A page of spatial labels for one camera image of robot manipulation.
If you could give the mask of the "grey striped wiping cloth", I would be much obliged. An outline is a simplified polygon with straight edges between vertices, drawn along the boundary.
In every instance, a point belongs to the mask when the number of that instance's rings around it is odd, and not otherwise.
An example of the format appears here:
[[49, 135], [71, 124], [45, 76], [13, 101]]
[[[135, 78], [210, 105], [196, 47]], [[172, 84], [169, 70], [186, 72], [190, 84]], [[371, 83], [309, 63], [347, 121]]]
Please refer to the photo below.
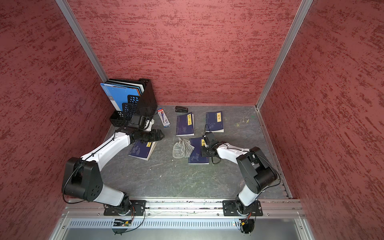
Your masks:
[[187, 139], [178, 138], [178, 142], [173, 147], [173, 158], [189, 158], [195, 147]]

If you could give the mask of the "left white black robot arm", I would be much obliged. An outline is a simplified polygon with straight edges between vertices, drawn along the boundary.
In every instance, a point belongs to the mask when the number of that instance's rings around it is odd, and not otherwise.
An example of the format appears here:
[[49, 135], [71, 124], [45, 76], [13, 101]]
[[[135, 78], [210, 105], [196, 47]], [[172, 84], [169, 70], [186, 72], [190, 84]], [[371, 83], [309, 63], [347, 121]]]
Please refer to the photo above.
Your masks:
[[120, 216], [133, 213], [133, 204], [128, 194], [104, 184], [101, 171], [122, 149], [131, 143], [157, 142], [165, 137], [161, 130], [134, 130], [119, 128], [105, 143], [80, 158], [72, 157], [65, 165], [62, 183], [65, 196], [80, 199], [81, 202], [103, 204]]

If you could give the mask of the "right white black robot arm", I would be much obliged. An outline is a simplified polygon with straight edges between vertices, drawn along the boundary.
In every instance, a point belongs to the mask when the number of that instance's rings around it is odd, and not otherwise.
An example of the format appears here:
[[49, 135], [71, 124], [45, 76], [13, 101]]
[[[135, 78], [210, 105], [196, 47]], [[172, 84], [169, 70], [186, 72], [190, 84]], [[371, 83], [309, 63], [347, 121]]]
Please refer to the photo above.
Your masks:
[[247, 216], [254, 211], [261, 193], [281, 181], [278, 171], [258, 147], [243, 149], [226, 142], [220, 142], [212, 132], [203, 135], [202, 156], [228, 160], [238, 165], [245, 186], [236, 196], [233, 205], [239, 215]]

